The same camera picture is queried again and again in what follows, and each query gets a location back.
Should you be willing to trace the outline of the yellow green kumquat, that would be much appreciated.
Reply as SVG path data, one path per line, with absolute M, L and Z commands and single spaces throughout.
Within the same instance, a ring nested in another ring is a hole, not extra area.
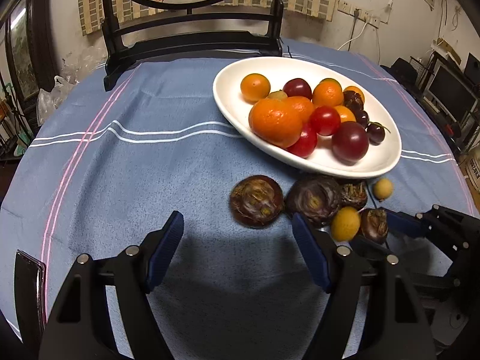
M 319 84 L 323 84 L 323 83 L 330 83 L 332 85 L 341 86 L 340 83 L 337 80 L 335 80 L 334 78 L 331 78 L 331 77 L 327 77 L 327 78 L 321 80 Z

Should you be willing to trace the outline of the small orange kumquat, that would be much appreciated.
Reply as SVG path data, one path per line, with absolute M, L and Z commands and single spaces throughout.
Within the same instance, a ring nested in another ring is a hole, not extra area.
M 356 122 L 355 114 L 346 106 L 339 105 L 335 106 L 334 108 L 335 111 L 337 111 L 337 113 L 339 114 L 342 123 L 349 121 Z

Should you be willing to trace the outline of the large round tangerine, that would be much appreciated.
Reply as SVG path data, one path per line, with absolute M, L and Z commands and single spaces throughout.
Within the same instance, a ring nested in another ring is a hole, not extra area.
M 316 107 L 310 99 L 303 96 L 287 97 L 283 100 L 286 104 L 291 106 L 297 113 L 304 124 L 306 124 Z

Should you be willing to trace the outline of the small tan longan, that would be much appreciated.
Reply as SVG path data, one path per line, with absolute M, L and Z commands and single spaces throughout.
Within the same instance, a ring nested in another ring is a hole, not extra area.
M 388 199 L 393 192 L 394 184 L 387 178 L 381 178 L 373 185 L 373 195 L 380 202 Z

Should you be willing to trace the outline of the red cherry tomato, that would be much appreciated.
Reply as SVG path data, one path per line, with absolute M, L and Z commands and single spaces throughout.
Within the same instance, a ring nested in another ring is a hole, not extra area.
M 341 119 L 335 108 L 331 106 L 319 106 L 312 113 L 308 124 L 315 132 L 323 137 L 330 137 L 336 133 L 341 125 Z
M 305 124 L 298 141 L 286 150 L 293 155 L 307 158 L 317 147 L 317 133 L 311 125 Z

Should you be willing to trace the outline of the large oblong tangerine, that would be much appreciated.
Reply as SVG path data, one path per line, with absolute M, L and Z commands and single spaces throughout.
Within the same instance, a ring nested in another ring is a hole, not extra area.
M 303 121 L 287 102 L 264 98 L 250 109 L 250 130 L 268 143 L 286 149 L 300 138 Z

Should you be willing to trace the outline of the white oval plate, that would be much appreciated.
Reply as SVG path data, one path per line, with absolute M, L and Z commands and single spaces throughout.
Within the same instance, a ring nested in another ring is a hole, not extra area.
M 243 138 L 308 172 L 369 179 L 400 160 L 400 132 L 366 89 L 327 67 L 281 57 L 224 67 L 213 95 Z

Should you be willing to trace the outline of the brown longan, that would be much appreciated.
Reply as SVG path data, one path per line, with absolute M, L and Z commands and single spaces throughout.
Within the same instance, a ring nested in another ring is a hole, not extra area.
M 268 95 L 268 98 L 283 100 L 288 98 L 288 95 L 283 90 L 273 91 Z
M 332 220 L 330 232 L 336 242 L 349 242 L 360 229 L 360 214 L 350 206 L 340 209 Z

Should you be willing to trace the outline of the dark water chestnut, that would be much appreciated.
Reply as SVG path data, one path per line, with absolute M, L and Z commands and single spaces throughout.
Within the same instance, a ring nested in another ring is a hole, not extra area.
M 229 195 L 233 218 L 248 228 L 264 228 L 284 210 L 280 185 L 266 175 L 252 175 L 237 183 Z
M 295 181 L 285 198 L 285 211 L 302 214 L 312 226 L 330 224 L 341 207 L 341 189 L 331 177 L 310 175 Z

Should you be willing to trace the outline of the round painted screen stand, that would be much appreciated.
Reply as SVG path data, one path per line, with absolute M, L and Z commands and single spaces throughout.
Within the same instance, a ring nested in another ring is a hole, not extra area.
M 195 9 L 210 7 L 224 0 L 200 0 L 198 2 L 156 2 L 154 0 L 131 0 L 147 8 L 166 11 L 184 11 L 183 16 L 170 16 L 152 19 L 147 22 L 120 27 L 117 16 L 113 12 L 112 0 L 102 0 L 104 19 L 102 22 L 103 39 L 106 45 L 106 76 L 103 86 L 106 92 L 114 89 L 121 75 L 136 63 L 185 53 L 205 52 L 213 50 L 248 50 L 258 51 L 261 55 L 280 56 L 281 23 L 283 18 L 283 0 L 272 0 L 270 13 L 250 13 L 246 11 L 220 11 L 195 13 Z M 209 20 L 251 20 L 264 21 L 268 24 L 265 34 L 253 34 L 247 30 L 204 31 L 181 33 L 166 37 L 139 41 L 132 47 L 123 44 L 122 36 L 141 30 L 170 24 L 200 22 Z

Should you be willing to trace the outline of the dark cherry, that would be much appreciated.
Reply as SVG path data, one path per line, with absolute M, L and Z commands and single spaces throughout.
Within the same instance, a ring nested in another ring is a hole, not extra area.
M 390 130 L 378 122 L 371 122 L 366 128 L 369 142 L 373 145 L 381 144 Z
M 369 116 L 365 110 L 357 110 L 354 112 L 355 120 L 360 124 L 364 129 L 368 127 Z

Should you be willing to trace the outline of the plastic bag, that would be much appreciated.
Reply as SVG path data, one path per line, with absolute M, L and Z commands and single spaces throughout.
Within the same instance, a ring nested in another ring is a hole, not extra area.
M 44 125 L 44 122 L 59 108 L 75 84 L 69 83 L 64 77 L 55 76 L 55 85 L 52 91 L 47 92 L 42 88 L 37 96 L 37 124 Z

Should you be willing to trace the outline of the red cherry tomato front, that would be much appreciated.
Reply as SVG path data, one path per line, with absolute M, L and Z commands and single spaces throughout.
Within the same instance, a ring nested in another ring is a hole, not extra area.
M 317 133 L 311 125 L 305 124 L 298 141 L 286 150 L 293 155 L 307 158 L 317 147 Z

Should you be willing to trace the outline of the large dark red plum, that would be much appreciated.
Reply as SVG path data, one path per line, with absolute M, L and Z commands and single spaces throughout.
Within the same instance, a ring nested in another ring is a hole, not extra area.
M 305 97 L 312 99 L 312 89 L 306 80 L 302 78 L 295 78 L 287 81 L 282 89 L 288 97 Z

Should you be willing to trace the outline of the small orange tangerine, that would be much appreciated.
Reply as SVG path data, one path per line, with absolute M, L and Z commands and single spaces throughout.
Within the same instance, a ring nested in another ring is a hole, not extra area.
M 350 86 L 347 86 L 347 87 L 343 90 L 343 92 L 347 92 L 347 91 L 352 91 L 352 92 L 355 92 L 355 93 L 359 94 L 360 97 L 361 97 L 362 102 L 365 103 L 365 95 L 364 95 L 363 91 L 362 91 L 360 88 L 358 88 L 358 87 L 356 87 L 356 86 L 354 86 L 354 85 L 350 85 Z

